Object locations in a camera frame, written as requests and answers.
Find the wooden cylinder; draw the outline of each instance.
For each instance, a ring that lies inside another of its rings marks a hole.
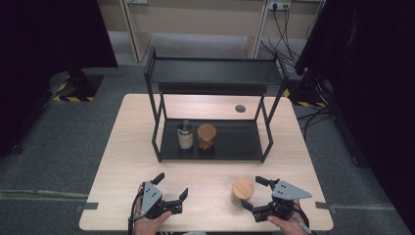
[[[198,128],[199,148],[202,150],[210,149],[214,146],[214,136],[216,128],[211,124],[203,124]]]
[[[241,205],[241,200],[248,200],[254,194],[254,184],[247,178],[238,178],[232,184],[231,202],[235,206]]]

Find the hole in shelf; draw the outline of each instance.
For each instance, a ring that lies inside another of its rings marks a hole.
[[[245,108],[245,106],[243,106],[243,105],[237,105],[237,106],[235,107],[235,110],[236,110],[236,112],[238,112],[238,113],[244,113],[244,112],[247,110],[247,108]]]

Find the glass jar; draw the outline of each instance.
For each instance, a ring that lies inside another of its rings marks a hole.
[[[193,125],[189,120],[180,120],[177,124],[179,145],[182,149],[190,149],[193,146]]]

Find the yellow and black tape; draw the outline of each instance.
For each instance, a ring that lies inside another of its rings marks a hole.
[[[62,85],[59,87],[55,98],[53,98],[54,101],[69,101],[69,102],[91,102],[94,100],[93,96],[73,96],[72,93],[75,92],[67,92],[69,95],[62,95],[61,93],[65,93],[65,90],[71,90],[73,88],[70,88],[70,77],[67,77],[65,81],[62,83]]]
[[[70,101],[70,102],[91,102],[94,97],[74,97],[57,95],[53,98],[54,101]]]
[[[284,97],[287,97],[294,106],[320,107],[320,108],[326,107],[326,104],[324,104],[323,102],[309,103],[309,102],[306,102],[306,101],[295,101],[295,100],[291,99],[292,97],[290,97],[290,90],[289,89],[285,89]]]

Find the shelf top tier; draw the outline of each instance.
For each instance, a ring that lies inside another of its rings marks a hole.
[[[163,93],[257,95],[282,83],[276,60],[168,58],[153,52],[146,72]]]

